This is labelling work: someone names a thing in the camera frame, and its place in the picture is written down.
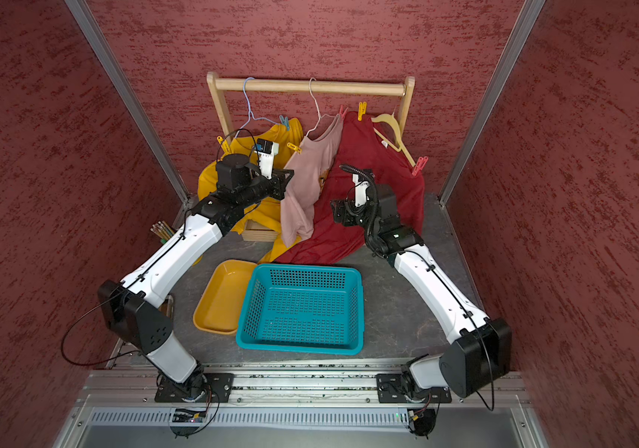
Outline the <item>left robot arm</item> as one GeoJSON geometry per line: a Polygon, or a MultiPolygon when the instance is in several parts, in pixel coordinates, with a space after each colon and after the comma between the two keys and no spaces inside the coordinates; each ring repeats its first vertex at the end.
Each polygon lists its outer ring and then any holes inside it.
{"type": "Polygon", "coordinates": [[[274,168],[263,153],[257,164],[243,154],[227,155],[216,163],[216,172],[215,192],[189,211],[179,231],[121,282],[107,281],[97,292],[107,328],[140,350],[185,401],[196,401],[206,380],[161,306],[189,268],[246,217],[248,208],[266,198],[282,200],[294,176],[292,170],[274,168]]]}

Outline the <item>teal plastic basket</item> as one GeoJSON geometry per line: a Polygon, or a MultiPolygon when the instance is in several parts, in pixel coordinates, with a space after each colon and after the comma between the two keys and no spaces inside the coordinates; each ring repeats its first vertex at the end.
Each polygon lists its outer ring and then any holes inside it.
{"type": "Polygon", "coordinates": [[[359,271],[267,263],[250,278],[237,345],[246,350],[355,356],[364,348],[359,271]]]}

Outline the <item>yellow t-shirt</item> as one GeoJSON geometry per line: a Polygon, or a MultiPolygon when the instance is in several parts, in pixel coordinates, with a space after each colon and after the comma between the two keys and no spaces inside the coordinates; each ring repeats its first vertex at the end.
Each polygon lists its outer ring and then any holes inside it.
{"type": "Polygon", "coordinates": [[[292,245],[282,242],[280,201],[293,178],[288,162],[304,136],[298,119],[287,119],[259,136],[246,128],[218,138],[216,161],[198,179],[197,209],[224,234],[244,233],[248,221],[276,233],[263,262],[274,261],[292,245]]]}

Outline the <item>aluminium mounting rail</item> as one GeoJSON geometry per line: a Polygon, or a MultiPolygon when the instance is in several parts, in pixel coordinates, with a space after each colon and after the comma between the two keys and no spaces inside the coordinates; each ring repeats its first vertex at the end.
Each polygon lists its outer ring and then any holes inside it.
{"type": "MultiPolygon", "coordinates": [[[[407,429],[419,407],[399,393],[401,360],[320,360],[215,364],[206,375],[220,398],[213,427],[272,429],[407,429]]],[[[441,388],[431,405],[467,411],[495,402],[510,417],[521,447],[545,447],[532,400],[520,373],[509,373],[480,395],[461,399],[441,388]]],[[[57,447],[79,447],[93,427],[170,427],[183,406],[147,366],[89,373],[56,439],[57,447]]]]}

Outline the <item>pencils bundle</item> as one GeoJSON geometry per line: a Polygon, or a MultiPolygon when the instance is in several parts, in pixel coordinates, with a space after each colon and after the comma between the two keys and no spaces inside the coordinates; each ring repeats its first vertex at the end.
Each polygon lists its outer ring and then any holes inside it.
{"type": "Polygon", "coordinates": [[[164,221],[159,221],[153,224],[151,232],[161,240],[162,244],[166,244],[175,234],[175,231],[164,221]]]}

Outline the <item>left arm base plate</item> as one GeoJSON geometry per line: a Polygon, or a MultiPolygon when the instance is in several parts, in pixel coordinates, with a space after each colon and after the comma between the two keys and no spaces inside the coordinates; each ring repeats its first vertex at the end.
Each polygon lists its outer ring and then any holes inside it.
{"type": "Polygon", "coordinates": [[[183,383],[177,383],[159,373],[156,377],[155,402],[200,405],[216,401],[227,403],[235,375],[232,373],[192,373],[183,383]]]}

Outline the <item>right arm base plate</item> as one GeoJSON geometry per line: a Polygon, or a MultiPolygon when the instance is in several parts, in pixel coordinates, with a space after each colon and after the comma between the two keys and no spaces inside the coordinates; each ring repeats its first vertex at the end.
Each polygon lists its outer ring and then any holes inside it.
{"type": "Polygon", "coordinates": [[[377,397],[380,403],[445,404],[452,403],[448,388],[420,388],[406,373],[379,373],[377,397]]]}

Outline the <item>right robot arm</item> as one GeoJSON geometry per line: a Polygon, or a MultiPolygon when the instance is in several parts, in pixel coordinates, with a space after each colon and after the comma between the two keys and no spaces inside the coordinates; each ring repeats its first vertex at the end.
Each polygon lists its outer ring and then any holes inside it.
{"type": "Polygon", "coordinates": [[[510,371],[513,333],[505,320],[491,319],[439,267],[414,228],[401,222],[390,186],[353,175],[354,197],[331,203],[334,221],[361,227],[365,245],[386,259],[424,300],[449,347],[438,356],[411,361],[403,378],[410,391],[448,388],[469,397],[510,371]]]}

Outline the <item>blue clothespin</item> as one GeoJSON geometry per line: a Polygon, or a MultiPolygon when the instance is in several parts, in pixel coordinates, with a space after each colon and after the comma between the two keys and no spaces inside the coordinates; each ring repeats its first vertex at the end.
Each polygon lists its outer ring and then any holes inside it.
{"type": "Polygon", "coordinates": [[[284,126],[288,132],[291,131],[290,119],[288,117],[280,115],[280,124],[284,126]]]}

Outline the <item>wooden clothes rack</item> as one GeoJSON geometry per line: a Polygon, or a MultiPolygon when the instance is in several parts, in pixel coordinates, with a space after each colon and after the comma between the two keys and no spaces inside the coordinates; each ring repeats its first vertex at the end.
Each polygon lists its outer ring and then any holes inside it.
{"type": "Polygon", "coordinates": [[[382,123],[392,129],[393,136],[388,137],[379,130],[379,136],[388,147],[402,154],[410,164],[411,173],[419,175],[427,164],[426,157],[414,158],[403,143],[409,108],[416,88],[416,79],[408,76],[401,83],[358,82],[358,81],[317,81],[311,80],[258,80],[258,78],[223,78],[215,72],[207,74],[209,93],[214,104],[220,125],[225,134],[237,132],[226,101],[226,93],[243,93],[250,91],[258,93],[308,93],[311,97],[320,94],[356,95],[356,96],[385,96],[396,97],[400,100],[398,113],[380,114],[373,117],[374,123],[382,123]]]}

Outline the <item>white wire hanger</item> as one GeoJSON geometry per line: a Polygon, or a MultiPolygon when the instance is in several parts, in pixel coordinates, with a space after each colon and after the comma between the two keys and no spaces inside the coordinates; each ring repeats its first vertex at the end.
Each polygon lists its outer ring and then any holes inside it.
{"type": "Polygon", "coordinates": [[[333,119],[334,115],[332,114],[327,114],[327,113],[323,113],[321,111],[321,107],[319,104],[319,101],[314,93],[313,90],[313,83],[317,81],[317,78],[310,78],[308,80],[308,93],[312,99],[312,102],[314,104],[314,108],[315,108],[315,112],[316,112],[316,121],[315,124],[306,131],[305,136],[308,138],[313,138],[314,134],[316,134],[317,130],[319,130],[319,128],[321,127],[321,123],[325,120],[325,119],[333,119]]]}

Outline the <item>yellow plastic tray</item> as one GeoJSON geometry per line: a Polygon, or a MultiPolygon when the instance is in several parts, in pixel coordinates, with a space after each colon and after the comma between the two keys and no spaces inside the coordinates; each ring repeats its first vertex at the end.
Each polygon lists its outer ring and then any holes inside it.
{"type": "Polygon", "coordinates": [[[194,311],[198,330],[219,335],[235,335],[248,285],[257,264],[228,259],[218,265],[194,311]]]}

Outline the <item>cream plastic hanger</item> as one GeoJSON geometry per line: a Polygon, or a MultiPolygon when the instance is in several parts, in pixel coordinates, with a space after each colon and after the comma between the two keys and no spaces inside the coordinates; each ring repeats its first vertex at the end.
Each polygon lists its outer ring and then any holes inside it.
{"type": "Polygon", "coordinates": [[[392,131],[391,136],[385,136],[379,129],[375,128],[374,132],[377,136],[381,138],[381,140],[388,144],[388,147],[394,149],[396,152],[403,154],[407,159],[409,165],[414,168],[416,166],[416,161],[413,156],[410,154],[407,149],[405,143],[403,143],[403,133],[400,127],[400,123],[390,114],[380,114],[375,117],[371,117],[371,121],[373,124],[382,125],[385,128],[392,131]]]}

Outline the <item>pink printed t-shirt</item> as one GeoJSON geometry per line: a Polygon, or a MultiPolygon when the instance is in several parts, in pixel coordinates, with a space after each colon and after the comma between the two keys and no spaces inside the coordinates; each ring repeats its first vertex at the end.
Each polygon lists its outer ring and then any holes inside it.
{"type": "Polygon", "coordinates": [[[293,178],[280,202],[280,237],[286,248],[310,239],[314,233],[314,205],[334,164],[343,125],[342,116],[335,115],[321,136],[315,139],[305,136],[299,144],[301,152],[291,156],[285,165],[293,170],[293,178]]]}

